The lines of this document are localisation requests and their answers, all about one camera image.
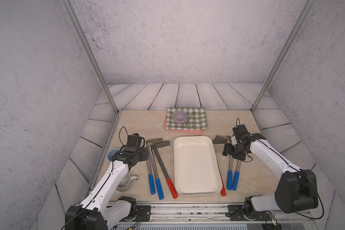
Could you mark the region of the grey hoe red handle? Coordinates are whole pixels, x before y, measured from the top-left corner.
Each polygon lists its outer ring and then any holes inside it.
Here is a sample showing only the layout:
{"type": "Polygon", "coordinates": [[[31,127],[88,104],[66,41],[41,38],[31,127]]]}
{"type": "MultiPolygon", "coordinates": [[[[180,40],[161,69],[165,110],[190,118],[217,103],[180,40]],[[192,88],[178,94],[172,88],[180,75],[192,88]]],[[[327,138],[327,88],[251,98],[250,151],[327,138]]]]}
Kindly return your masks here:
{"type": "Polygon", "coordinates": [[[222,136],[222,135],[216,135],[215,138],[213,139],[212,143],[214,145],[214,150],[215,150],[215,155],[217,157],[217,162],[218,162],[218,170],[219,170],[219,175],[220,175],[220,179],[221,179],[221,191],[220,191],[220,195],[222,197],[227,196],[226,193],[226,182],[224,182],[223,177],[222,177],[222,172],[221,172],[221,168],[226,168],[227,170],[230,168],[229,166],[224,166],[224,164],[230,164],[229,163],[229,158],[222,156],[222,152],[224,151],[224,146],[225,144],[228,143],[228,141],[230,140],[230,136],[222,136]]]}
{"type": "Polygon", "coordinates": [[[175,187],[174,187],[174,185],[173,185],[173,183],[169,177],[169,174],[166,170],[166,167],[165,167],[163,160],[162,160],[162,158],[159,154],[159,151],[158,151],[159,148],[163,148],[163,147],[167,147],[167,146],[170,146],[170,142],[168,140],[163,140],[162,138],[159,138],[159,139],[155,139],[152,141],[151,149],[153,150],[153,152],[155,153],[155,156],[157,157],[159,165],[160,165],[160,167],[163,171],[163,174],[165,176],[165,179],[167,181],[167,185],[168,185],[170,192],[172,194],[172,197],[174,199],[177,199],[178,198],[177,191],[176,191],[176,189],[175,189],[175,187]]]}

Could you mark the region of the cream storage box tray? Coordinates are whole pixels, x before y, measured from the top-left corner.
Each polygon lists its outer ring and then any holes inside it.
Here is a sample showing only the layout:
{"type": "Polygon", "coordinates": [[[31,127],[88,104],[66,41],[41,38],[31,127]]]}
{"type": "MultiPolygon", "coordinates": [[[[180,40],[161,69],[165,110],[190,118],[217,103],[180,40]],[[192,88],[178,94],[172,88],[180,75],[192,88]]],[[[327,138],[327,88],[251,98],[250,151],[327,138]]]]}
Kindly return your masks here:
{"type": "Polygon", "coordinates": [[[178,137],[173,142],[175,189],[182,196],[216,195],[221,191],[217,157],[207,136],[178,137]]]}

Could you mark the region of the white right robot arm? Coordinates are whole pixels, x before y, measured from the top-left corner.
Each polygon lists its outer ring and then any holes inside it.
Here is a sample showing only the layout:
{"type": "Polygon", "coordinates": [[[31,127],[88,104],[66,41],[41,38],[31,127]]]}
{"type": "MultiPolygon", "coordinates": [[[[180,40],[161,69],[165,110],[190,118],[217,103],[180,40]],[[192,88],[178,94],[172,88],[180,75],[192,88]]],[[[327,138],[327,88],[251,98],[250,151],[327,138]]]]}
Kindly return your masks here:
{"type": "Polygon", "coordinates": [[[231,143],[225,143],[222,154],[243,163],[254,154],[279,179],[273,194],[253,195],[245,199],[242,213],[248,220],[253,221],[265,212],[282,211],[300,215],[302,211],[324,207],[315,173],[286,159],[261,134],[233,136],[231,143]]]}

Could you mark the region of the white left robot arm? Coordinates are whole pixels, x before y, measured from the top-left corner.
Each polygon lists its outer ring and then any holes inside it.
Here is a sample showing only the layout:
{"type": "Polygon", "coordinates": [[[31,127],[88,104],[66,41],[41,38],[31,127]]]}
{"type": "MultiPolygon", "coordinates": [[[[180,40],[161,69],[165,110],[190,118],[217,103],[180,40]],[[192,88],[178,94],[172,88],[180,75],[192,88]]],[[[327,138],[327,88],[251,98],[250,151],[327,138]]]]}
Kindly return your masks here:
{"type": "Polygon", "coordinates": [[[138,162],[148,159],[146,147],[122,147],[110,158],[110,165],[93,191],[79,204],[71,206],[65,214],[65,230],[110,230],[121,220],[140,220],[136,199],[121,196],[108,207],[108,203],[122,179],[138,162]]]}

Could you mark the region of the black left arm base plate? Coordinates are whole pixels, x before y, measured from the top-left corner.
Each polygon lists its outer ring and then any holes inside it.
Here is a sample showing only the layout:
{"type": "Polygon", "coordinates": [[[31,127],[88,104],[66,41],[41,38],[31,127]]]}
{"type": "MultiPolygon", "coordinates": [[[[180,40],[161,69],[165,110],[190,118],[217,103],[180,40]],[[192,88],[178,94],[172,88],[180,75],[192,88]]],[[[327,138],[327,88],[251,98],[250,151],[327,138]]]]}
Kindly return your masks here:
{"type": "Polygon", "coordinates": [[[120,222],[149,222],[151,215],[150,205],[137,205],[136,211],[130,216],[122,219],[120,222]]]}

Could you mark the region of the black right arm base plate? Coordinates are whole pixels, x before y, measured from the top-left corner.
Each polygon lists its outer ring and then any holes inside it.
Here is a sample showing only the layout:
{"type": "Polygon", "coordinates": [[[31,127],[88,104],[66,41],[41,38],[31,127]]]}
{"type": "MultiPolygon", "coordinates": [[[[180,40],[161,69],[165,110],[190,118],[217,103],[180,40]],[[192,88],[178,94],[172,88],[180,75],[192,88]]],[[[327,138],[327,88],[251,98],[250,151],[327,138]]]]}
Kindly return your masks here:
{"type": "Polygon", "coordinates": [[[243,211],[243,205],[228,205],[228,212],[225,216],[231,221],[270,221],[271,217],[268,212],[259,212],[251,215],[247,215],[243,211]]]}

